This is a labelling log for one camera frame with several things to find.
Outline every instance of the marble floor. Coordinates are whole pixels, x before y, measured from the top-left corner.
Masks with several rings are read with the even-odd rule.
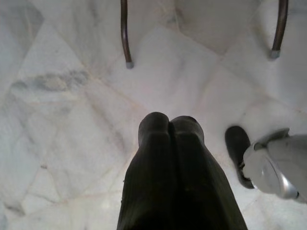
[[[304,230],[307,206],[241,187],[224,132],[307,133],[307,1],[0,0],[0,230],[114,230],[142,118],[191,115],[249,230]]]

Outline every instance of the black shoe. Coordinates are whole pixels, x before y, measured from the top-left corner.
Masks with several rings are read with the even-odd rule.
[[[248,189],[254,188],[251,180],[246,178],[242,172],[244,167],[243,155],[250,146],[250,141],[244,129],[239,126],[232,126],[225,132],[225,141],[228,154],[235,164],[236,173],[240,183]]]

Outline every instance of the leg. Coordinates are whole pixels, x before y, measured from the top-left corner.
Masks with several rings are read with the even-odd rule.
[[[127,169],[117,230],[172,230],[177,180],[168,118],[147,115],[139,127],[139,149]]]
[[[229,182],[205,146],[200,124],[180,116],[170,123],[177,157],[177,230],[247,230]]]
[[[129,43],[128,43],[128,29],[127,29],[127,19],[128,19],[128,4],[127,0],[120,0],[121,7],[121,18],[120,18],[120,27],[121,27],[121,42],[123,44],[126,66],[128,69],[133,68],[133,62],[131,59]]]
[[[278,20],[276,26],[276,33],[271,52],[271,58],[276,59],[280,55],[280,47],[283,41],[283,34],[286,28],[288,15],[288,0],[279,0]]]

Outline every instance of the white marble tile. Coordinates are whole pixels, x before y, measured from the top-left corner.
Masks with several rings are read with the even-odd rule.
[[[306,228],[306,204],[261,194],[243,211],[249,230],[303,230]]]
[[[74,52],[49,23],[44,23],[11,92],[27,103],[74,101],[88,79]]]
[[[0,109],[0,199],[17,216],[55,133],[50,121],[8,94]]]
[[[146,113],[100,82],[89,83],[47,157],[61,197],[76,197],[108,173],[116,176],[135,149]],[[113,183],[104,179],[106,186]]]
[[[6,230],[8,228],[8,219],[5,215],[5,207],[4,204],[0,201],[0,229]]]
[[[246,27],[260,0],[175,0],[181,32],[218,54]]]
[[[116,229],[120,204],[119,192],[79,198],[69,202],[71,229]]]
[[[29,0],[42,13],[44,18],[55,21],[74,0]]]
[[[307,133],[305,113],[295,111],[270,98],[264,98],[250,107],[239,123],[246,128],[251,141],[283,127],[289,127],[290,134]]]
[[[172,0],[129,1],[129,40],[131,52],[155,24],[173,24]],[[120,1],[75,0],[55,23],[57,30],[95,77],[122,53]]]
[[[123,167],[119,171],[107,171],[101,176],[98,181],[95,181],[91,186],[89,186],[84,195],[96,195],[102,193],[117,193],[122,192],[124,186],[124,180],[126,171],[138,150],[138,145],[134,146],[130,158],[126,161]]]
[[[268,95],[306,112],[307,11],[298,1],[291,9],[277,60],[270,60],[268,53],[274,40],[278,1],[266,0],[246,33],[228,50],[223,65]]]
[[[67,204],[54,205],[10,223],[8,230],[70,230],[71,216]]]
[[[212,51],[158,26],[140,43],[133,69],[119,60],[103,80],[149,111],[172,119],[191,114],[217,62]]]
[[[0,103],[43,20],[40,12],[26,0],[0,2]]]
[[[205,133],[210,131],[222,140],[226,129],[238,123],[244,112],[264,97],[256,87],[219,66],[206,85],[195,118]]]
[[[26,214],[33,213],[60,201],[53,178],[45,165],[41,165],[36,178],[25,196],[22,206]]]

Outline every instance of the chair leg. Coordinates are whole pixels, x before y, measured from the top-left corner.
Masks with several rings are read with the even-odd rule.
[[[284,30],[286,28],[286,23],[287,23],[288,2],[289,0],[279,0],[276,33],[271,52],[271,58],[273,59],[276,59],[280,56],[280,48],[282,45]]]
[[[131,59],[129,43],[128,43],[128,29],[127,29],[127,19],[128,19],[128,4],[127,0],[120,0],[120,28],[121,28],[121,42],[123,44],[126,66],[128,69],[133,68],[133,62]]]

